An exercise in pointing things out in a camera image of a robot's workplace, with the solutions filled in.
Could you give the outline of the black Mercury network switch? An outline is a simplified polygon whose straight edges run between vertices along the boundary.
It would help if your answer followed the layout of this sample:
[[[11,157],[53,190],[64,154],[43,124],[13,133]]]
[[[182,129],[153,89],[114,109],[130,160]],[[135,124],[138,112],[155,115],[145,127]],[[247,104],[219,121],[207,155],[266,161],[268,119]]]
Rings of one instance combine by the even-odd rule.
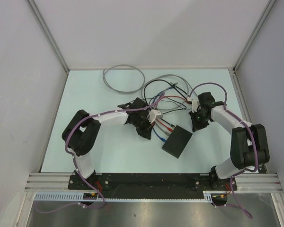
[[[161,149],[179,159],[192,135],[192,132],[176,126]]]

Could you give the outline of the black ethernet cable teal plug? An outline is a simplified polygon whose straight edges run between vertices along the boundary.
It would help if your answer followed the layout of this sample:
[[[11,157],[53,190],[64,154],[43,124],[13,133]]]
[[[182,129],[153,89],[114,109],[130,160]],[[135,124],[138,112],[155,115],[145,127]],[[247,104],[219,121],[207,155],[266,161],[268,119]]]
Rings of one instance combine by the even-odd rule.
[[[191,104],[187,99],[187,92],[178,86],[178,83],[172,83],[172,86],[160,91],[156,96],[149,100],[149,104],[152,104],[158,100],[161,93],[165,93],[164,97],[157,104],[157,108],[163,114],[170,114],[177,111],[188,110],[188,105]]]

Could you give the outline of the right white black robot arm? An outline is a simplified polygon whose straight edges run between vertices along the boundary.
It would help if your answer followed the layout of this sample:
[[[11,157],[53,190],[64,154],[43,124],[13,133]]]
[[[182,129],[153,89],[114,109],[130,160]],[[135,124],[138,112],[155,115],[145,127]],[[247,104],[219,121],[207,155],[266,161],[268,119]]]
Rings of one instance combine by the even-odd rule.
[[[209,185],[221,189],[232,176],[245,171],[255,172],[270,160],[266,129],[262,124],[247,122],[216,102],[210,92],[200,94],[191,101],[192,131],[196,132],[209,126],[210,122],[219,123],[230,135],[230,157],[209,173]]]

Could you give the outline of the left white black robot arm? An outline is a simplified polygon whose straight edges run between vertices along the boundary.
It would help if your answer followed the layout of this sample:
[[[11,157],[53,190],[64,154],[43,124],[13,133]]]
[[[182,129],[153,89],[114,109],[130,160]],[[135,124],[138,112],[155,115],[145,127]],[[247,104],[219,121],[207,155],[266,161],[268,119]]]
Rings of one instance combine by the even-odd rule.
[[[79,184],[85,189],[94,186],[95,169],[90,151],[101,128],[130,124],[136,128],[139,136],[150,140],[151,130],[158,115],[160,112],[152,109],[140,98],[118,105],[115,110],[95,115],[90,115],[85,110],[77,111],[63,131],[62,139],[65,142],[65,151],[72,155],[75,171],[80,175]]]

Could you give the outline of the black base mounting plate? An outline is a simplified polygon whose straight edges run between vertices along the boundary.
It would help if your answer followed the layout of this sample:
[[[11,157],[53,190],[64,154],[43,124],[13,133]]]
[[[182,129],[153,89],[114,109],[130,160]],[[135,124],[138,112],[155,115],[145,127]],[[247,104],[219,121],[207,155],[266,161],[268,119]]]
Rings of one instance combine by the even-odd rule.
[[[227,194],[236,190],[237,185],[235,179],[230,179],[223,187],[214,189],[209,184],[209,174],[97,173],[83,181],[77,173],[73,173],[69,178],[69,190],[87,191],[92,188],[110,195],[205,191]]]

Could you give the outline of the right aluminium corner post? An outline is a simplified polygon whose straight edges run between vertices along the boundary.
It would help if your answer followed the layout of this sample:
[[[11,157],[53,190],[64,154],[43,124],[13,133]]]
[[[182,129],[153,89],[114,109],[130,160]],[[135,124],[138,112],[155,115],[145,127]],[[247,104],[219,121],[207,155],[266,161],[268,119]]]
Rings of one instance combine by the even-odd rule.
[[[239,55],[239,58],[237,59],[236,63],[234,64],[232,70],[234,73],[237,73],[238,69],[240,68],[243,60],[245,59],[246,55],[248,54],[250,48],[252,47],[253,43],[255,42],[257,36],[259,35],[262,27],[264,26],[265,22],[267,21],[270,13],[273,11],[277,0],[269,0],[263,10],[263,12],[260,15],[259,20],[257,21],[254,29],[251,32],[251,35],[249,36],[246,44],[244,45],[244,48],[242,52]]]

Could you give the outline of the aluminium corner post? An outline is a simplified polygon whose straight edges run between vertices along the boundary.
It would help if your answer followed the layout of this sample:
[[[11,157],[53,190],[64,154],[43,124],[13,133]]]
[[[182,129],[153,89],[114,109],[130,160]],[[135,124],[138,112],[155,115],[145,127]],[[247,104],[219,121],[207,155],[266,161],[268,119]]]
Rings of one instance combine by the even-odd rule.
[[[50,48],[52,49],[55,57],[57,58],[58,62],[62,66],[63,70],[68,74],[70,69],[66,63],[66,60],[64,59],[62,52],[52,35],[52,32],[50,31],[38,5],[34,0],[25,0],[26,4],[28,5],[30,11],[32,12],[32,15],[34,16],[37,24],[39,25],[42,33],[44,34]]]
[[[273,11],[277,0],[269,0],[263,10],[263,12],[260,15],[259,20],[257,21],[254,29],[251,32],[251,35],[249,36],[246,44],[244,45],[244,48],[242,52],[239,55],[239,58],[237,59],[236,63],[234,64],[232,70],[234,73],[237,73],[238,69],[240,68],[243,60],[245,59],[246,55],[248,54],[250,48],[252,47],[253,43],[255,42],[257,36],[259,35],[262,27],[264,26],[265,22],[267,21],[270,13]]]

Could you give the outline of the aluminium front frame rail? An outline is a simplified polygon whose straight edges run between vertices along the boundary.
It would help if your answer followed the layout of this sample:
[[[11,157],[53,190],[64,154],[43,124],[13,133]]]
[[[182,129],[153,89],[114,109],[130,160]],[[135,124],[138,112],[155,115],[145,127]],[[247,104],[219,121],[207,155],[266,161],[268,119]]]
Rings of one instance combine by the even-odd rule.
[[[70,173],[31,173],[25,185],[26,191],[68,191]],[[237,192],[240,193],[282,193],[277,174],[240,174],[235,177]]]

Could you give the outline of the left aluminium corner post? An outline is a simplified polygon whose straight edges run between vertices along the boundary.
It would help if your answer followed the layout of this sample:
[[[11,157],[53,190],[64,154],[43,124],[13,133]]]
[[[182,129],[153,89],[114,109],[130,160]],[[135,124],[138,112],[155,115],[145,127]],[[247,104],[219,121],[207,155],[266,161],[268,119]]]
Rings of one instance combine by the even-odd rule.
[[[66,63],[66,60],[64,59],[62,52],[52,35],[52,32],[50,31],[38,5],[34,0],[25,0],[26,4],[28,5],[30,11],[32,12],[32,15],[34,16],[37,24],[39,25],[42,33],[44,34],[50,48],[52,49],[55,57],[57,58],[58,62],[62,66],[63,70],[68,74],[70,69]]]

